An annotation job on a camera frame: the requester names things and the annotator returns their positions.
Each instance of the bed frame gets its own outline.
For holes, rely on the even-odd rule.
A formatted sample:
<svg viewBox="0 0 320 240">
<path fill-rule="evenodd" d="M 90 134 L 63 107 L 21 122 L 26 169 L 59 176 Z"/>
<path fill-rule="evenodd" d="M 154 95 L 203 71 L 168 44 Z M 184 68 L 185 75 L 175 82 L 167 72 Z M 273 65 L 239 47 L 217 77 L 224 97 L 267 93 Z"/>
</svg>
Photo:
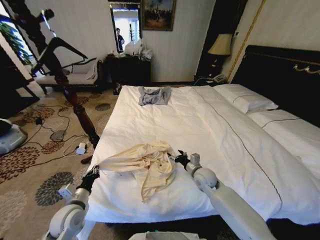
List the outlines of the bed frame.
<svg viewBox="0 0 320 240">
<path fill-rule="evenodd" d="M 320 51 L 249 45 L 232 84 L 320 127 Z"/>
</svg>

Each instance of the person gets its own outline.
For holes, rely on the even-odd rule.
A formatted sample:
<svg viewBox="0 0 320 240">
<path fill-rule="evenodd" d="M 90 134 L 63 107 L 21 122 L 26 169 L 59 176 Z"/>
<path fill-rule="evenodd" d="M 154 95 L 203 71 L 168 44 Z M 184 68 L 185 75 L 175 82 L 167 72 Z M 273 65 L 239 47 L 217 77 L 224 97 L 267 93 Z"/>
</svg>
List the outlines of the person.
<svg viewBox="0 0 320 240">
<path fill-rule="evenodd" d="M 124 38 L 120 35 L 120 28 L 117 27 L 115 30 L 116 30 L 116 36 L 117 36 L 117 38 L 118 38 L 119 50 L 120 50 L 120 51 L 123 51 L 122 45 L 125 44 L 125 40 L 124 40 Z"/>
</svg>

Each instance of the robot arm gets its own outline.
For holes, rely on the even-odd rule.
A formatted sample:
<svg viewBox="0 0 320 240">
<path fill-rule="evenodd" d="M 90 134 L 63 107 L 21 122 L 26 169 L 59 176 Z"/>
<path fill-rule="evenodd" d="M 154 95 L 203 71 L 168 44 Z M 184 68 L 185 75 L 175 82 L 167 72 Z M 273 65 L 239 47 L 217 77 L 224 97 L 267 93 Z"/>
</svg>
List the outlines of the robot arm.
<svg viewBox="0 0 320 240">
<path fill-rule="evenodd" d="M 51 219 L 49 231 L 43 240 L 70 240 L 81 231 L 88 210 L 91 188 L 99 176 L 97 165 L 82 177 L 82 183 L 76 188 L 73 198 Z"/>
<path fill-rule="evenodd" d="M 232 188 L 225 186 L 209 168 L 201 167 L 200 156 L 185 152 L 173 157 L 191 174 L 198 188 L 207 194 L 215 210 L 242 240 L 275 240 L 264 219 Z"/>
</svg>

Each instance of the picture frame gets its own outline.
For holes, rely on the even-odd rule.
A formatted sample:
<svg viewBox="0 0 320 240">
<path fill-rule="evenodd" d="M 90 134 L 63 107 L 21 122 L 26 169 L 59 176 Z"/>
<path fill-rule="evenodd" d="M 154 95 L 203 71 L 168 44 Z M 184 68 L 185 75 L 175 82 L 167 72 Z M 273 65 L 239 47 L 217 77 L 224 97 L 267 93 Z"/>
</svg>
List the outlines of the picture frame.
<svg viewBox="0 0 320 240">
<path fill-rule="evenodd" d="M 177 0 L 141 0 L 142 30 L 172 31 Z"/>
</svg>

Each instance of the floral carpet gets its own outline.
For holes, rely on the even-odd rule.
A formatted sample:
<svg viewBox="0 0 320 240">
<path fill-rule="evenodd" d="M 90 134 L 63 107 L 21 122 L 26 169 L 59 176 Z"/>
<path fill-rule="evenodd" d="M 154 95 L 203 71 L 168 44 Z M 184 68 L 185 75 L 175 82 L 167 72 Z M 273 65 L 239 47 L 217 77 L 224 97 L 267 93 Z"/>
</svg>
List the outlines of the floral carpet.
<svg viewBox="0 0 320 240">
<path fill-rule="evenodd" d="M 111 90 L 80 92 L 78 96 L 100 135 L 117 96 Z M 42 125 L 36 125 L 38 118 Z M 62 92 L 51 92 L 9 120 L 28 138 L 19 148 L 0 156 L 0 238 L 41 239 L 54 213 L 65 204 L 58 190 L 65 184 L 80 183 L 89 166 L 80 161 L 94 149 L 88 143 L 87 152 L 76 155 L 76 147 L 88 138 Z"/>
</svg>

